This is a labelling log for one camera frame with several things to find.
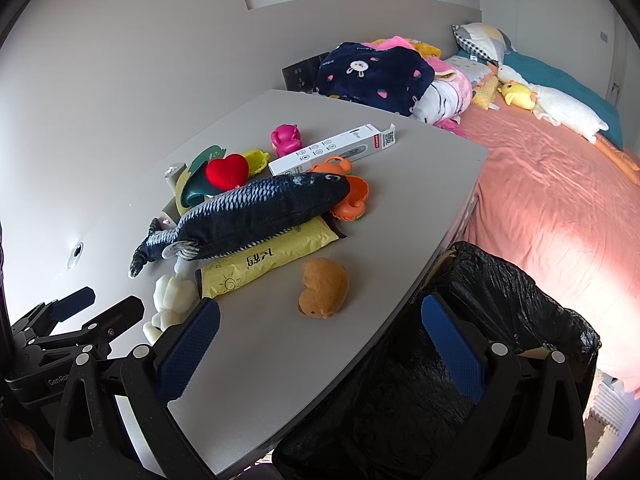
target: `navy blue blanket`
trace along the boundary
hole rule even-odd
[[[343,43],[324,58],[314,87],[322,95],[408,117],[433,77],[433,68],[415,50]]]

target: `white plush toy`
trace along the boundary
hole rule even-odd
[[[180,324],[191,313],[191,308],[200,299],[196,284],[188,278],[191,267],[178,258],[176,276],[164,274],[156,282],[154,305],[158,311],[151,322],[142,327],[149,344],[153,345],[167,328]]]
[[[596,134],[600,130],[606,132],[609,129],[609,125],[583,102],[555,88],[530,85],[510,66],[500,65],[498,79],[502,83],[509,81],[522,83],[532,92],[537,92],[536,106],[532,110],[537,119],[544,119],[553,126],[564,124],[574,132],[581,134],[591,144],[595,144]]]

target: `white box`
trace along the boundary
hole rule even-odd
[[[365,124],[328,139],[306,146],[295,153],[277,158],[269,163],[271,174],[305,173],[330,156],[342,156],[358,160],[363,156],[384,150],[396,142],[396,126],[381,132],[372,124]]]

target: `red heart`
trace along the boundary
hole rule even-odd
[[[213,187],[229,191],[244,186],[249,177],[249,163],[244,156],[232,153],[226,158],[214,158],[205,168],[207,180]]]

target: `pink plush blanket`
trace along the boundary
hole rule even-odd
[[[497,104],[462,114],[468,138],[492,149],[465,239],[584,316],[602,338],[598,368],[637,390],[640,187],[565,126]]]

